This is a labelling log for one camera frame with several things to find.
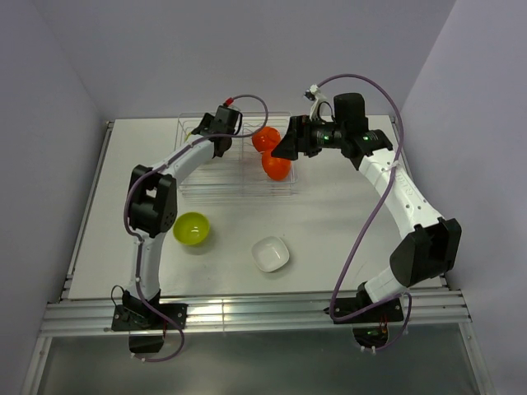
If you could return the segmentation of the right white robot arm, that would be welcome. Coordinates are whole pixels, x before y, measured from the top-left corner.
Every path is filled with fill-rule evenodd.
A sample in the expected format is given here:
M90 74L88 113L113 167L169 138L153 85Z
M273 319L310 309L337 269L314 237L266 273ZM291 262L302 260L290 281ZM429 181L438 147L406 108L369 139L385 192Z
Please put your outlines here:
M451 270L461 237L455 219L446 220L419 192L399 164L399 147L386 134L372 129L362 95L347 93L333 99L333 119L323 121L314 102L310 115L292 116L285 137L272 155L297 160L300 154L318 155L337 149L349 159L380 195L378 207L387 207L398 227L401 242L379 275L363 283L357 293L357 313L375 320L385 310L385 301L428 278Z

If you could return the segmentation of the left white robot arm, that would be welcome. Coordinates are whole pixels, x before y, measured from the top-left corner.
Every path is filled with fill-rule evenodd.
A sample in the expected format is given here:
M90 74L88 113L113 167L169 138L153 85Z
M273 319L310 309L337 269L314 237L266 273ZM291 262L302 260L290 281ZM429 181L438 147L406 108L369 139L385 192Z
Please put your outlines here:
M199 166L221 157L240 131L242 114L232 99L206 113L183 145L154 166L133 169L124 207L124 227L135 238L130 285L123 292L119 316L140 328L159 323L161 250L177 217L177 188Z

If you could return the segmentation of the white square bowl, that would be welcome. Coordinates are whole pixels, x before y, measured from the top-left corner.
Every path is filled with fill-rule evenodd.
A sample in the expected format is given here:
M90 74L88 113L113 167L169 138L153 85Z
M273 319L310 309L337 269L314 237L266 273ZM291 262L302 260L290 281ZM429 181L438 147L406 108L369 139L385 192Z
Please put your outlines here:
M252 258L261 272L275 272L285 266L290 259L290 252L283 240L269 236L256 242L251 248Z

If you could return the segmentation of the green bowl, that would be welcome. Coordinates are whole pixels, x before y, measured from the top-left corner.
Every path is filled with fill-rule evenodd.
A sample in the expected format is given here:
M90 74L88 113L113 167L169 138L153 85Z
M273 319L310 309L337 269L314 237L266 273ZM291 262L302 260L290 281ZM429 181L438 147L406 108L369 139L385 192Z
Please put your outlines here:
M205 241L210 229L210 222L204 214L190 211L176 219L172 234L179 243L196 246Z

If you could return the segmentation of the orange bowl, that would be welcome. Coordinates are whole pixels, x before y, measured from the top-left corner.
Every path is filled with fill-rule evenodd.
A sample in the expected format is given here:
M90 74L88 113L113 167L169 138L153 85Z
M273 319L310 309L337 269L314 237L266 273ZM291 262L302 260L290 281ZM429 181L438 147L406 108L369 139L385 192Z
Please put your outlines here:
M286 159L273 157L271 153L271 151L265 151L261 155L261 165L270 179L282 181L290 173L291 162Z
M251 138L253 147L258 152L274 149L281 141L281 134L276 128L264 127Z

